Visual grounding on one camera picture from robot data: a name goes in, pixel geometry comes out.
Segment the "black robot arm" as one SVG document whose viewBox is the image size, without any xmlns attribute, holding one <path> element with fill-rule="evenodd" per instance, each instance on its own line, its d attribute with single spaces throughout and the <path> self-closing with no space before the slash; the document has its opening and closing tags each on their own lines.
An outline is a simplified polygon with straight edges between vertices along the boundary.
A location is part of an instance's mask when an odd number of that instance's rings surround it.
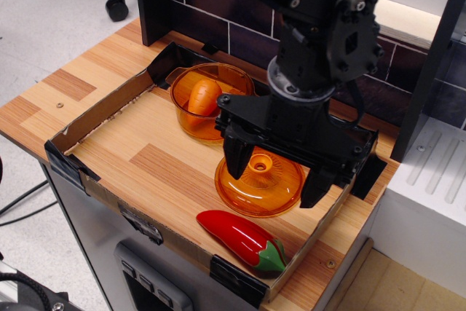
<svg viewBox="0 0 466 311">
<path fill-rule="evenodd" d="M 346 87 L 358 115 L 364 114 L 356 79 L 375 72 L 384 53 L 377 42 L 377 0 L 260 1 L 283 18 L 279 50 L 267 68 L 270 92 L 220 95 L 216 128 L 233 178 L 242 176 L 255 147 L 308 167 L 301 206 L 311 208 L 331 186 L 352 181 L 377 138 L 357 120 L 329 112 L 332 96 Z"/>
</svg>

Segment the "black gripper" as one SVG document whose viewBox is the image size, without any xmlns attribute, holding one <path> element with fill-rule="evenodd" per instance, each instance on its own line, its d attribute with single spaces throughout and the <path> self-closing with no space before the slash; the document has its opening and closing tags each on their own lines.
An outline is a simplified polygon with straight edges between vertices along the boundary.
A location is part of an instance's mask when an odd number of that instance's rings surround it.
<svg viewBox="0 0 466 311">
<path fill-rule="evenodd" d="M 308 167 L 300 208 L 313 208 L 331 186 L 348 184 L 363 167 L 378 138 L 363 127 L 342 127 L 328 104 L 299 106 L 275 95 L 223 94 L 216 127 L 224 139 L 229 175 L 243 175 L 254 147 Z"/>
</svg>

